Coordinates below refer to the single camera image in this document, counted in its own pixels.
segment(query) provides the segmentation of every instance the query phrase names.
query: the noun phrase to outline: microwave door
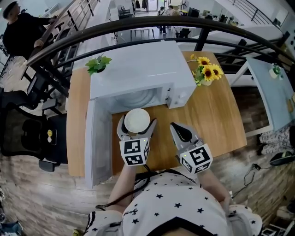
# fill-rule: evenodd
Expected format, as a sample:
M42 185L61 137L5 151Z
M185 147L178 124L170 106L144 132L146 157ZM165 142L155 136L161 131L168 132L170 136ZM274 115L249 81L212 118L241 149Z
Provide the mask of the microwave door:
M88 103L85 134L85 180L92 189L112 176L112 115L99 100Z

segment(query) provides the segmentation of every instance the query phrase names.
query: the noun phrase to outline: hand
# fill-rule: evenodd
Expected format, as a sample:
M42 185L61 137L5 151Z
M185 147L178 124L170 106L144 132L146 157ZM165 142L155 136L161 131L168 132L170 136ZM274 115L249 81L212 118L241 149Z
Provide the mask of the hand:
M44 42L41 39L38 39L35 43L34 43L34 47L42 47L44 45Z
M48 22L50 24L52 24L52 23L54 23L56 21L56 18L57 18L57 16L54 16L54 17L50 18Z

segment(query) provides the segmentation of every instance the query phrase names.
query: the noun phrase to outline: white bowl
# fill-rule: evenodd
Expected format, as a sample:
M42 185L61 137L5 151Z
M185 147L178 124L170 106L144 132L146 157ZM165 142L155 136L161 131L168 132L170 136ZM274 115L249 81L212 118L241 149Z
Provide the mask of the white bowl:
M124 124L132 133L143 132L149 125L150 117L147 111L136 108L127 113Z

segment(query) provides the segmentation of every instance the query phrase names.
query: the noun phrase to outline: wooden floor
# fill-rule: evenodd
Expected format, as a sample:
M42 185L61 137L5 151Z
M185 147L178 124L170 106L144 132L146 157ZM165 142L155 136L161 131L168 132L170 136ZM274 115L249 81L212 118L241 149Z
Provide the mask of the wooden floor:
M257 89L234 89L234 94L247 131L267 124ZM234 193L243 187L244 175L252 163L269 166L271 156L256 155L256 137L247 141L246 147L214 159L211 167ZM10 220L19 220L30 236L65 236L71 235L74 228L83 230L87 214L95 205L106 203L117 179L87 189L84 178L68 175L67 165L48 173L38 167L37 158L30 156L1 156L0 169L5 213ZM295 164L260 170L235 201L251 207L267 223L282 204L283 196L294 196L294 186Z

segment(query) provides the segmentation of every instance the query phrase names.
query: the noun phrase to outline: white star-print shirt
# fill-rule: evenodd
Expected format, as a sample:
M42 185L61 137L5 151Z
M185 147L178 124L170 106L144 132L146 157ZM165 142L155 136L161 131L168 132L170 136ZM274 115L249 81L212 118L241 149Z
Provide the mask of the white star-print shirt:
M200 236L257 236L262 220L243 205L224 203L222 207L194 181L165 172L151 177L145 189L135 193L123 215L117 211L90 213L85 235L154 236L177 228Z

